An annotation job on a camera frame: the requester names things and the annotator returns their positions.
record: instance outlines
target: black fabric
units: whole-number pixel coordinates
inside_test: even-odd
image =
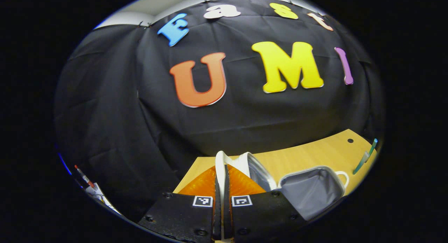
[[[277,15],[271,2],[299,18]],[[231,4],[241,15],[207,20],[206,9]],[[279,0],[213,0],[173,13],[152,27],[107,26],[73,52],[56,91],[55,126],[69,167],[77,164],[132,220],[163,191],[173,191],[198,156],[266,152],[316,141],[350,128],[368,139],[382,133],[377,71],[359,43],[334,20],[329,31],[310,10]],[[189,33],[174,47],[157,31],[186,13]],[[272,41],[291,55],[307,42],[324,87],[264,93],[263,61],[251,46]],[[334,47],[345,50],[353,85]],[[197,91],[210,79],[200,59],[223,52],[227,90],[215,104],[192,109],[178,100],[171,67],[193,60]]]

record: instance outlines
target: orange letter u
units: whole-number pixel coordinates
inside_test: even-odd
[[[187,107],[203,107],[219,101],[225,93],[226,81],[222,60],[225,53],[211,53],[201,58],[201,63],[206,64],[210,75],[211,87],[206,92],[198,92],[193,83],[191,69],[195,67],[194,61],[185,61],[176,64],[170,69],[174,77],[177,97]]]

